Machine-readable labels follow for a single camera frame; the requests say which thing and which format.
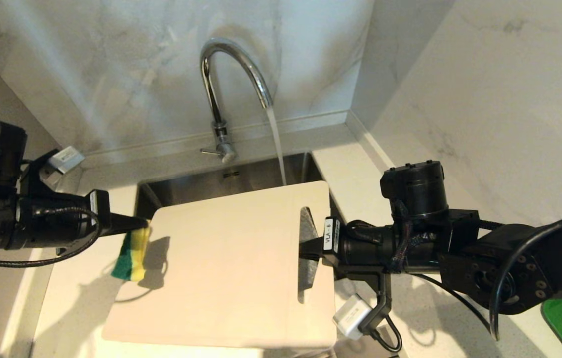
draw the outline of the marble backsplash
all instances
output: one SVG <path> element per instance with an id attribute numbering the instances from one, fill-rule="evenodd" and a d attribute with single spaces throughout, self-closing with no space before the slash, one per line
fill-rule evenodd
<path id="1" fill-rule="evenodd" d="M 86 154 L 209 133 L 199 53 L 213 36 L 251 54 L 277 118 L 343 111 L 372 7 L 373 0 L 0 0 L 0 74 L 60 145 Z M 242 68 L 216 56 L 230 126 L 266 122 Z"/>
<path id="2" fill-rule="evenodd" d="M 562 1 L 377 1 L 352 111 L 397 165 L 442 161 L 482 217 L 562 218 Z"/>

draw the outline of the sink basin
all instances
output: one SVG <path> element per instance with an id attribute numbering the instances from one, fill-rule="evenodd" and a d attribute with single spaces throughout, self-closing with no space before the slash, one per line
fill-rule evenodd
<path id="1" fill-rule="evenodd" d="M 310 153 L 285 156 L 283 161 L 288 185 L 322 180 L 322 175 Z M 276 158 L 175 179 L 141 183 L 137 197 L 136 215 L 151 219 L 155 211 L 163 206 L 185 204 L 282 185 L 281 171 Z M 331 197 L 330 206 L 332 214 L 340 217 Z"/>

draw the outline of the sponge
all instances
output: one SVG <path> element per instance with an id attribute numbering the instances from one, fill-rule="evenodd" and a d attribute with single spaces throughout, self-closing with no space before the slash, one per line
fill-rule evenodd
<path id="1" fill-rule="evenodd" d="M 149 231 L 148 227 L 144 227 L 126 233 L 111 276 L 132 282 L 144 279 L 144 256 L 149 243 Z"/>

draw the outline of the faucet spout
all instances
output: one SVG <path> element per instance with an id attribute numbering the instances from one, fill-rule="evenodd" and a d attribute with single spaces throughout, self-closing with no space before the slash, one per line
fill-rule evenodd
<path id="1" fill-rule="evenodd" d="M 210 109 L 212 110 L 215 122 L 219 123 L 222 121 L 210 74 L 210 60 L 215 52 L 224 52 L 235 59 L 241 65 L 243 70 L 246 71 L 247 76 L 252 81 L 254 89 L 256 90 L 256 95 L 258 95 L 258 100 L 261 102 L 263 109 L 272 107 L 272 96 L 270 95 L 270 91 L 267 89 L 265 79 L 263 79 L 261 71 L 258 70 L 258 67 L 256 67 L 254 62 L 252 62 L 252 59 L 249 58 L 247 52 L 229 39 L 211 38 L 208 42 L 206 42 L 206 45 L 204 45 L 201 50 L 201 76 L 203 77 L 203 82 L 206 86 L 206 95 L 208 95 L 208 102 L 210 102 Z"/>
<path id="2" fill-rule="evenodd" d="M 267 84 L 265 84 L 265 79 L 263 79 L 261 71 L 258 70 L 258 67 L 256 67 L 252 59 L 247 55 L 247 52 L 239 45 L 226 38 L 211 38 L 206 42 L 206 45 L 204 45 L 201 50 L 201 77 L 203 77 L 203 83 L 206 86 L 208 103 L 210 104 L 210 110 L 214 117 L 212 129 L 215 133 L 217 149 L 214 151 L 203 150 L 202 152 L 218 154 L 223 163 L 229 163 L 236 157 L 236 151 L 228 136 L 227 123 L 221 117 L 219 105 L 217 105 L 217 96 L 215 96 L 215 89 L 212 84 L 211 57 L 215 52 L 224 52 L 241 65 L 252 81 L 254 89 L 256 90 L 256 95 L 258 95 L 258 100 L 261 102 L 263 109 L 272 108 L 272 96 L 267 89 Z"/>

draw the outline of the water stream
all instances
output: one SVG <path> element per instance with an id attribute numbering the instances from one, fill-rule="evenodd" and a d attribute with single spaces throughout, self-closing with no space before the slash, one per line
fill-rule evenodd
<path id="1" fill-rule="evenodd" d="M 274 109 L 269 107 L 267 110 L 267 118 L 270 120 L 270 127 L 272 127 L 272 136 L 274 136 L 274 146 L 276 147 L 276 156 L 279 159 L 279 167 L 281 169 L 281 179 L 283 186 L 287 185 L 285 180 L 285 165 L 283 165 L 283 151 L 281 150 L 281 139 L 279 138 L 279 129 L 276 126 L 276 117 L 274 116 Z"/>

